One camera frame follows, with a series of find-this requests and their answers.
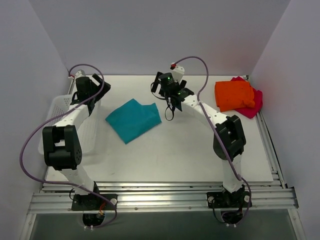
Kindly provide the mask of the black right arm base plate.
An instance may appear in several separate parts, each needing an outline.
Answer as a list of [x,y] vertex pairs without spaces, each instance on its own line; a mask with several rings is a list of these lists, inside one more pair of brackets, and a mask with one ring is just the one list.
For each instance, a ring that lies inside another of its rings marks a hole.
[[207,192],[207,204],[212,209],[226,209],[226,208],[246,208],[252,207],[249,202],[249,192]]

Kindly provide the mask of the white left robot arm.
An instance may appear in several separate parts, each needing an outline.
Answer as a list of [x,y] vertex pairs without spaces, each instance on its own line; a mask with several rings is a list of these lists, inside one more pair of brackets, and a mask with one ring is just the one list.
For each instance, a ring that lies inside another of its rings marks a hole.
[[111,89],[97,74],[87,76],[82,70],[75,75],[76,92],[65,115],[52,126],[42,130],[43,155],[48,167],[60,172],[75,193],[83,197],[83,204],[90,210],[100,206],[99,189],[81,166],[83,150],[78,130],[100,105],[101,98]]

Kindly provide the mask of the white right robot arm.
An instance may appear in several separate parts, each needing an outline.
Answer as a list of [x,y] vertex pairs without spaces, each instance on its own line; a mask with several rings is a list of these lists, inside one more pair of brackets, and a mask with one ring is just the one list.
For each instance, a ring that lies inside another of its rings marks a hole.
[[199,100],[186,88],[186,83],[185,80],[175,80],[170,72],[158,72],[151,84],[151,92],[154,94],[160,88],[159,99],[166,101],[172,113],[176,110],[188,113],[213,131],[213,151],[222,160],[222,186],[226,190],[222,193],[222,200],[232,207],[240,201],[238,191],[244,185],[241,160],[247,141],[242,122],[238,116],[228,116]]

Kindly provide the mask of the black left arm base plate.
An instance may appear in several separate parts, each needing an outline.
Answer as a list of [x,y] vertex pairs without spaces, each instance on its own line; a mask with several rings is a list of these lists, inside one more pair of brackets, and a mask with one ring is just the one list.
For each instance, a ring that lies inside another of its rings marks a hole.
[[113,210],[113,206],[117,207],[118,195],[114,193],[102,194],[108,201],[94,195],[79,195],[75,194],[72,200],[72,211],[98,211],[98,210]]

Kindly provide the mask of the teal t shirt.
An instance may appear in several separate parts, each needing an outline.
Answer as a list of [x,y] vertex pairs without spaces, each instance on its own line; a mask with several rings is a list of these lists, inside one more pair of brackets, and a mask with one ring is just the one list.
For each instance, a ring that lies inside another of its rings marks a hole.
[[125,144],[162,123],[155,103],[143,105],[134,98],[111,112],[105,121]]

